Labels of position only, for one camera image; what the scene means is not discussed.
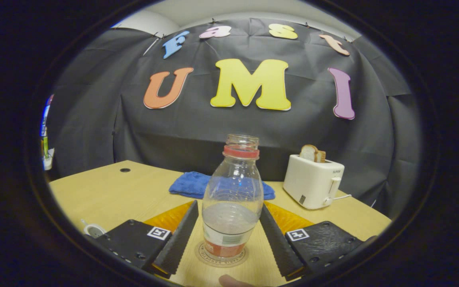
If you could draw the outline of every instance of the round coaster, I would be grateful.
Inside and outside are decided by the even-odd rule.
[[[204,248],[204,241],[200,242],[196,245],[196,249],[194,251],[196,253],[196,257],[201,260],[201,262],[213,266],[213,267],[221,267],[221,268],[228,268],[228,267],[235,267],[244,263],[244,261],[248,257],[247,247],[244,247],[242,252],[238,254],[236,258],[231,261],[218,261],[215,259],[210,258],[206,253],[208,251]]]

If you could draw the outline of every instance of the yellow letter m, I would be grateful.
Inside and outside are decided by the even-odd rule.
[[[291,108],[286,98],[284,87],[284,71],[288,63],[281,60],[268,59],[251,75],[241,60],[225,59],[215,63],[221,69],[217,94],[210,100],[213,107],[233,107],[235,98],[231,96],[231,86],[235,87],[238,98],[244,106],[248,106],[256,92],[262,87],[256,105],[262,109],[287,111]]]

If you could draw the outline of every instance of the table surface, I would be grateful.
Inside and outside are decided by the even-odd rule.
[[[131,171],[121,172],[128,168]],[[50,182],[58,204],[82,232],[84,219],[109,231],[125,220],[145,221],[169,209],[192,201],[192,198],[172,195],[169,187],[181,172],[159,169],[129,160],[99,167]],[[364,241],[381,233],[390,219],[359,200],[347,197],[335,200],[330,206],[308,210],[301,207],[282,188],[282,182],[266,182],[275,190],[270,203],[287,209],[314,223],[333,222]],[[344,196],[337,191],[336,196]],[[247,242],[249,256],[235,267],[218,268],[202,263],[195,255],[195,246],[203,241],[201,207],[199,217],[189,238],[177,273],[170,280],[181,285],[217,286],[218,278],[229,274],[237,280],[258,286],[278,286],[286,283],[279,274],[272,249],[260,222]]]

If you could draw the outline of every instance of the yellow pad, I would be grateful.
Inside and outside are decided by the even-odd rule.
[[[189,207],[191,207],[193,202],[194,201],[179,205],[162,214],[159,214],[158,216],[152,217],[143,223],[175,232],[178,225],[180,224],[180,221],[182,221],[185,214],[187,213],[187,210],[189,210]]]
[[[275,220],[275,223],[281,230],[282,234],[288,231],[301,229],[313,225],[311,221],[294,214],[291,211],[287,211],[284,208],[278,207],[275,204],[264,201],[264,204],[270,211],[270,214]]]

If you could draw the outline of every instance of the blue towel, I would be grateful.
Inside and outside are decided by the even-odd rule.
[[[204,190],[208,185],[210,176],[197,173],[195,171],[190,171],[189,173],[182,174],[173,185],[169,188],[169,192],[172,194],[179,194],[187,197],[202,199],[204,195]],[[263,182],[263,198],[265,200],[271,200],[275,198],[275,192],[270,185]]]

